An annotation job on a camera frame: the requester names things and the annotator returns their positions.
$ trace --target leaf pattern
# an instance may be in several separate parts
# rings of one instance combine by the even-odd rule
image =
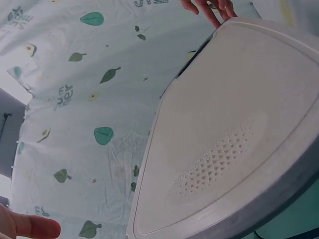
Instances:
[[[96,236],[97,228],[102,228],[102,224],[94,224],[91,221],[86,221],[82,227],[82,230],[79,234],[83,238],[93,238]]]
[[[134,177],[137,177],[139,173],[140,173],[140,168],[137,165],[135,165],[133,170]]]
[[[81,17],[80,21],[91,26],[100,26],[104,23],[104,17],[101,13],[95,11]]]
[[[45,129],[43,132],[42,132],[42,135],[41,135],[41,139],[38,141],[38,143],[44,141],[45,139],[47,139],[50,135],[50,132],[51,132],[51,128],[47,128]]]
[[[15,75],[16,79],[19,79],[21,77],[21,75],[22,75],[22,70],[18,66],[14,67],[13,72],[14,72],[14,75]]]
[[[68,175],[68,172],[65,168],[57,171],[53,176],[59,183],[64,183],[66,179],[72,179],[72,177]]]
[[[108,70],[108,71],[104,74],[104,76],[103,76],[103,78],[102,78],[100,84],[105,83],[105,82],[108,82],[108,81],[110,81],[111,79],[113,79],[113,78],[115,77],[115,75],[116,75],[116,72],[117,72],[118,70],[120,70],[120,69],[121,69],[121,67],[116,68],[116,69],[110,69],[110,70]]]
[[[24,142],[20,142],[18,154],[21,154],[23,150],[24,150]]]
[[[143,34],[139,34],[138,35],[138,38],[145,41],[146,40],[146,37],[143,35]]]
[[[86,53],[81,54],[81,53],[75,52],[70,57],[69,61],[74,61],[74,62],[82,61],[83,56],[86,56]]]
[[[100,127],[94,130],[95,140],[100,145],[107,145],[114,136],[114,132],[109,127]]]
[[[131,183],[131,191],[132,192],[135,192],[135,189],[136,189],[136,183]]]

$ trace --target teal leaf print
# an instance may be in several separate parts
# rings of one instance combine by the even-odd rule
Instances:
[[[135,165],[133,170],[134,177],[137,177],[139,175],[139,172],[140,172],[140,168],[137,165]]]
[[[131,183],[131,191],[132,192],[135,192],[135,189],[136,189],[136,183]]]
[[[100,145],[107,145],[114,136],[114,132],[109,127],[100,127],[94,130],[95,140]]]
[[[81,53],[75,52],[70,57],[69,61],[74,61],[74,62],[82,61],[83,56],[86,56],[86,53],[81,54]]]
[[[110,81],[111,79],[113,79],[113,78],[115,77],[115,75],[116,75],[116,71],[118,71],[118,70],[120,70],[120,69],[121,69],[121,67],[116,68],[116,69],[110,69],[110,70],[108,70],[108,71],[104,74],[104,76],[103,76],[103,78],[102,78],[100,84],[102,84],[102,83],[104,83],[104,82],[108,82],[108,81]]]
[[[68,175],[68,171],[65,168],[57,171],[53,176],[59,183],[64,183],[66,179],[72,179],[72,177]]]
[[[86,221],[82,227],[82,230],[79,234],[80,237],[83,238],[93,238],[96,236],[97,228],[102,228],[102,224],[94,224],[91,221]]]
[[[16,79],[19,79],[21,77],[22,70],[20,67],[18,67],[18,66],[14,67],[13,72],[14,72]]]
[[[138,38],[141,39],[141,40],[143,40],[143,41],[146,40],[146,37],[145,37],[144,35],[142,35],[142,34],[139,34],[139,35],[138,35]]]
[[[100,26],[104,23],[104,17],[101,13],[95,11],[81,17],[80,21],[91,26]]]
[[[19,145],[18,154],[21,154],[23,149],[24,149],[24,143],[21,142],[20,145]]]

